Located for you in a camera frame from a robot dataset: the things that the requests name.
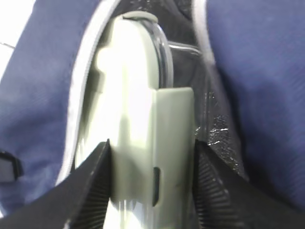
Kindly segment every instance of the white plastic object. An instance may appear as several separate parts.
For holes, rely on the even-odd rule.
[[[141,19],[145,14],[135,13]],[[110,139],[113,189],[104,229],[185,229],[193,91],[159,89],[160,61],[151,34],[141,19],[128,15],[109,23],[97,51],[99,74],[89,75],[76,165]]]

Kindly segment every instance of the navy blue fabric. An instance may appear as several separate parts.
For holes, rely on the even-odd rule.
[[[305,1],[208,0],[250,180],[305,210]]]
[[[51,189],[65,145],[71,71],[101,0],[37,0],[0,84],[0,149],[24,175],[0,184],[9,214]]]

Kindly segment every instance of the zipper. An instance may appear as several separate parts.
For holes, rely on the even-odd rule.
[[[101,34],[121,0],[102,0],[96,8],[81,41],[72,71],[68,121],[62,166],[56,180],[60,184],[71,172],[76,153],[86,81]]]

